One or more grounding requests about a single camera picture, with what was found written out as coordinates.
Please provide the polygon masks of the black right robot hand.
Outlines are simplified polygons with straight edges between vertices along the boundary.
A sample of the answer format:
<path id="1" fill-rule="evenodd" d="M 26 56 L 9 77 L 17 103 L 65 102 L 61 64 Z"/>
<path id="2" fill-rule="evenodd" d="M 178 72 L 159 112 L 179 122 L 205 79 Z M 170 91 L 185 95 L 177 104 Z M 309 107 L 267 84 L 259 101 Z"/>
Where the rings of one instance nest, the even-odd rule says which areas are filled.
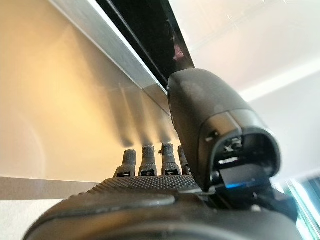
<path id="1" fill-rule="evenodd" d="M 253 109 L 203 69 L 173 73 L 167 96 L 180 146 L 123 154 L 112 178 L 46 211 L 26 240 L 299 240 L 293 197 L 272 187 L 279 145 Z"/>

